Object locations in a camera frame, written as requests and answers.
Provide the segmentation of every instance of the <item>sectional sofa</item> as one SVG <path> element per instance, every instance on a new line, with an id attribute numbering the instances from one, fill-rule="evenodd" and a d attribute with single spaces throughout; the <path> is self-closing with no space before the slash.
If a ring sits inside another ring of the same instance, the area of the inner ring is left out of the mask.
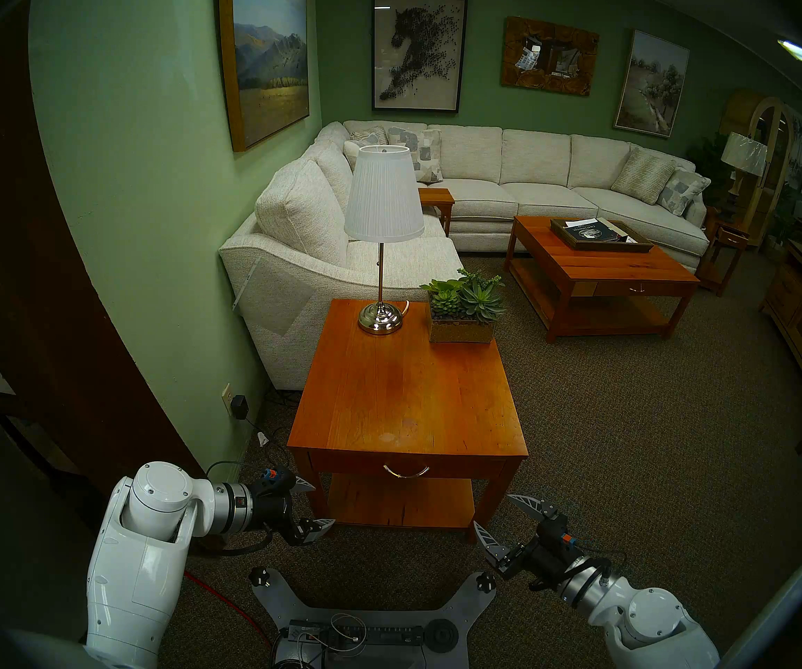
<path id="1" fill-rule="evenodd" d="M 424 209 L 425 234 L 385 246 L 385 298 L 424 301 L 419 284 L 456 277 L 457 252 L 505 252 L 517 215 L 625 220 L 689 271 L 708 246 L 699 197 L 678 218 L 611 191 L 634 147 L 600 137 L 499 127 L 396 121 L 331 122 L 275 173 L 253 213 L 219 249 L 236 301 L 270 380 L 301 389 L 334 298 L 376 296 L 377 245 L 342 231 L 352 173 L 342 148 L 374 126 L 441 130 L 441 169 L 455 198 L 450 239 Z M 649 153 L 658 153 L 646 149 Z M 673 158 L 683 169 L 693 163 Z"/>

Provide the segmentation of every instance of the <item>wall outlet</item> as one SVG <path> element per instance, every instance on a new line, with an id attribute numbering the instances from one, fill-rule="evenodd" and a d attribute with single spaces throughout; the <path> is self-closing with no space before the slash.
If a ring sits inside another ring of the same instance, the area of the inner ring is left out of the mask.
<path id="1" fill-rule="evenodd" d="M 224 390 L 221 391 L 221 402 L 224 403 L 224 408 L 228 411 L 228 417 L 233 419 L 233 412 L 230 411 L 230 401 L 233 400 L 233 391 L 230 390 L 230 384 L 224 386 Z"/>

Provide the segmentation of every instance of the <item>brown carpet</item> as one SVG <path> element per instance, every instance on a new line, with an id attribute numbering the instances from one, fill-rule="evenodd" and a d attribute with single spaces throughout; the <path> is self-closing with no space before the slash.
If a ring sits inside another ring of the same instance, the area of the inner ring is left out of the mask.
<path id="1" fill-rule="evenodd" d="M 493 255 L 463 262 L 486 275 L 503 264 Z M 504 275 L 509 310 L 496 331 L 530 453 L 514 492 L 560 504 L 574 534 L 627 551 L 630 582 L 675 592 L 721 655 L 802 561 L 802 465 L 793 450 L 802 435 L 802 375 L 769 316 L 757 311 L 773 271 L 746 253 L 725 296 L 699 290 L 669 341 L 581 337 L 553 345 Z M 667 313 L 675 305 L 659 303 Z M 293 413 L 265 403 L 260 420 L 273 431 L 291 426 Z M 263 464 L 257 444 L 247 459 Z M 511 541 L 534 531 L 511 504 L 489 529 Z M 256 538 L 242 535 L 230 546 Z M 275 540 L 236 559 L 191 556 L 189 571 L 273 638 L 246 579 L 255 566 L 280 569 L 312 606 L 434 608 L 485 563 L 459 535 L 352 527 L 309 548 Z M 469 634 L 471 666 L 612 666 L 602 631 L 551 592 L 529 592 L 528 579 L 500 583 Z M 185 582 L 161 666 L 266 664 L 254 630 Z"/>

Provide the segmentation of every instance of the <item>coffee table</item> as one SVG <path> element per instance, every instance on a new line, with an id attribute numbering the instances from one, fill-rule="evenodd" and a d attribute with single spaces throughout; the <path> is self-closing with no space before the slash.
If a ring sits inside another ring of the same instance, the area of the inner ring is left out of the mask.
<path id="1" fill-rule="evenodd" d="M 515 218 L 503 264 L 543 320 L 548 343 L 556 336 L 672 335 L 698 287 L 697 277 L 657 246 L 645 253 L 572 249 L 552 232 L 550 220 Z M 516 241 L 533 258 L 513 258 Z M 665 319 L 649 296 L 680 301 Z"/>

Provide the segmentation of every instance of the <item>drawer handle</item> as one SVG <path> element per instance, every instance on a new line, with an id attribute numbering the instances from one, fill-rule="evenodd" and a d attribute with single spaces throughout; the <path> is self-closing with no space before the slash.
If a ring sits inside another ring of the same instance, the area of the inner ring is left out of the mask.
<path id="1" fill-rule="evenodd" d="M 382 467 L 385 467 L 386 472 L 388 472 L 390 475 L 394 475 L 398 479 L 413 479 L 414 477 L 422 477 L 422 475 L 425 475 L 425 473 L 428 472 L 428 467 L 423 467 L 422 470 L 420 470 L 420 472 L 418 472 L 416 475 L 398 475 L 398 473 L 396 473 L 395 470 L 388 465 L 383 465 Z"/>

